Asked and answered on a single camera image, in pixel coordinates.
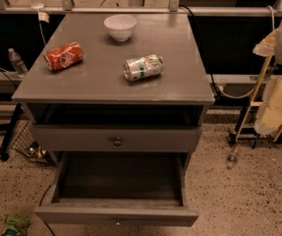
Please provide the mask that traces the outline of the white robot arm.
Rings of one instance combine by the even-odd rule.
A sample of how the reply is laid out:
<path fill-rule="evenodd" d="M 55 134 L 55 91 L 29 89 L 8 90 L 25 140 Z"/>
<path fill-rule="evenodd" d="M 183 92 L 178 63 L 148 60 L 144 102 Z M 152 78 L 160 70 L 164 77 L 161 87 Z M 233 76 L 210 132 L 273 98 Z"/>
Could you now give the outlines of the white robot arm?
<path fill-rule="evenodd" d="M 267 57 L 273 55 L 275 63 L 282 66 L 282 22 L 280 26 L 254 47 L 253 53 Z M 262 95 L 254 129 L 261 135 L 272 135 L 282 125 L 282 76 L 270 79 Z"/>

